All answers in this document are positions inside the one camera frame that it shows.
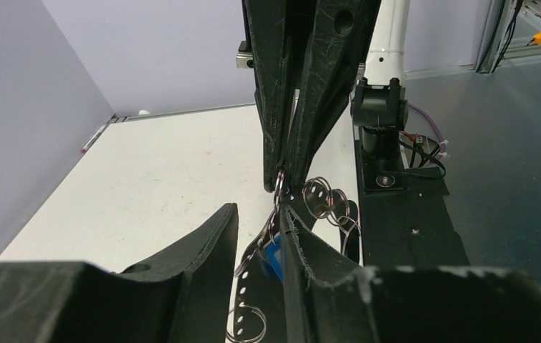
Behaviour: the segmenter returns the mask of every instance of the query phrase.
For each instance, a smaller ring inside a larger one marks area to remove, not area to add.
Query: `gray floor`
[[[448,139],[447,208],[473,265],[541,283],[541,63],[411,80]]]

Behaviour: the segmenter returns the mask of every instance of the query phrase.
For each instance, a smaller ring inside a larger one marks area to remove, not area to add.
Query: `purple cable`
[[[412,104],[410,102],[408,102],[408,105],[409,105],[410,109],[412,109],[412,110],[416,111],[417,113],[421,114],[424,117],[424,119],[426,119],[428,124],[430,124],[430,126],[432,126],[432,130],[435,132],[435,134],[437,135],[437,139],[439,140],[438,141],[438,144],[440,146],[439,152],[441,154],[446,152],[447,147],[445,146],[445,144],[441,144],[441,142],[445,141],[445,138],[440,133],[440,130],[439,130],[439,127],[438,127],[437,123],[435,123],[435,121],[432,120],[432,118],[430,118],[430,115],[428,113],[426,113],[426,111],[424,111],[423,109],[415,106],[414,104]],[[437,155],[437,159],[440,159],[441,157],[442,157],[442,155]]]

